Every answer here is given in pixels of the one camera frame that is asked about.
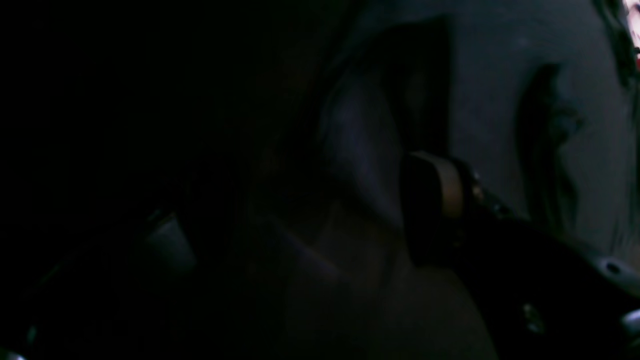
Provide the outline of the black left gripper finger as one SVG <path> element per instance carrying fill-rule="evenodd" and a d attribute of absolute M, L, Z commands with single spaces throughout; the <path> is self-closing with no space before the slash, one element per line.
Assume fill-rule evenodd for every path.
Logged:
<path fill-rule="evenodd" d="M 400 163 L 407 251 L 455 272 L 501 360 L 637 360 L 639 274 L 520 217 L 464 162 L 412 152 Z"/>

